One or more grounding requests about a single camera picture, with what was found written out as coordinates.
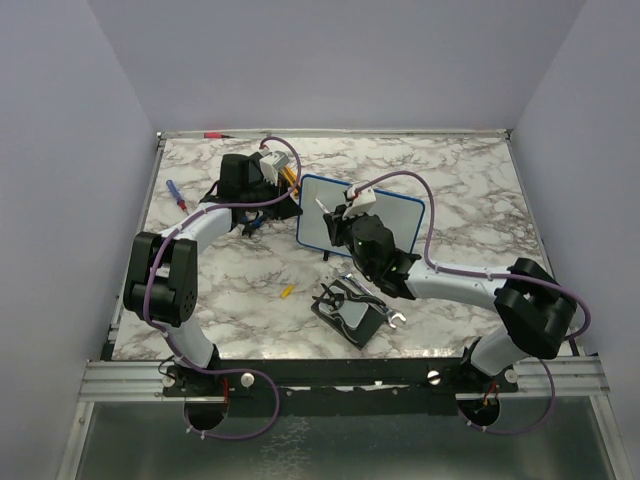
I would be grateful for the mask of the yellow capped white marker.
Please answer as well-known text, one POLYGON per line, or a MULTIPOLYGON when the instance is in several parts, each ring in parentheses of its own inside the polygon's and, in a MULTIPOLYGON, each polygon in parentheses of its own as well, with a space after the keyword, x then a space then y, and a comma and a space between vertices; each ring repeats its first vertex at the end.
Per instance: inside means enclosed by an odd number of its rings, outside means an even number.
POLYGON ((327 207, 322 203, 322 201, 318 198, 315 198, 315 203, 318 205, 318 207, 321 209, 321 211, 323 212, 323 214, 329 214, 329 210, 327 209, 327 207))

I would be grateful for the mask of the blue framed whiteboard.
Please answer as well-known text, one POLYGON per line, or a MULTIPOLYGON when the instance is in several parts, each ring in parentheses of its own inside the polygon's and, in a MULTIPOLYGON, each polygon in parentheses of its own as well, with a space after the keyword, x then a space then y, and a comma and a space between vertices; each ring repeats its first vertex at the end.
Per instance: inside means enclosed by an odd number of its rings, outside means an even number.
MULTIPOLYGON (((301 178, 299 206, 302 214, 297 219, 296 240, 302 246, 322 252, 350 257, 345 247, 332 246, 328 229, 323 220, 324 212, 317 204, 320 200, 331 212, 345 204, 344 192, 350 184, 344 181, 306 174, 301 178)), ((428 212, 423 200, 382 189, 375 189, 376 202, 367 211, 377 215, 383 225, 394 236, 395 245, 412 253, 425 214, 428 212)))

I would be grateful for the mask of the yellow marker cap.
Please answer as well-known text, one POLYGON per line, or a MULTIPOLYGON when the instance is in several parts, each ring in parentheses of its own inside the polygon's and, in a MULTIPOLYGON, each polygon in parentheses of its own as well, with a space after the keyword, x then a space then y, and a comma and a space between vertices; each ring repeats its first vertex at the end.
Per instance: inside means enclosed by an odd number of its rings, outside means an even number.
POLYGON ((282 299, 286 299, 294 290, 295 286, 294 285, 289 285, 287 286, 281 293, 281 298, 282 299))

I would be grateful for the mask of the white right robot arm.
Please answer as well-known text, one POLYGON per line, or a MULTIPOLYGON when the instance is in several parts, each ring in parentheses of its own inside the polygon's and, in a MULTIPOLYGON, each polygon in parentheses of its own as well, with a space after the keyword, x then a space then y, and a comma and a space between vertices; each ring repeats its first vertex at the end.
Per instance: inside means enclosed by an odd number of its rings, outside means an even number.
POLYGON ((519 258, 508 267, 463 270, 429 264, 399 249, 377 215, 346 218, 346 207, 320 207, 330 243, 348 250, 357 270, 385 295, 408 300, 440 299, 498 314, 494 332, 465 350, 461 383, 481 391, 495 376, 528 357, 557 357, 577 303, 535 261, 519 258))

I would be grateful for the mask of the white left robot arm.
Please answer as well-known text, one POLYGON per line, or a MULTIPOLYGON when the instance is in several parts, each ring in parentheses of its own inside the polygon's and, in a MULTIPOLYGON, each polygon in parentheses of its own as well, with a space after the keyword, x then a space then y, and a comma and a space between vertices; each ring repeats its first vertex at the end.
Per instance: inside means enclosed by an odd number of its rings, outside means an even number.
POLYGON ((290 162, 266 148, 251 155, 225 154, 219 179, 185 219, 160 233, 133 240, 124 282, 124 308, 159 331, 176 360, 188 368, 186 382, 206 395, 220 385, 219 352, 192 318, 198 300, 198 257, 237 226, 250 235, 267 220, 298 217, 290 162))

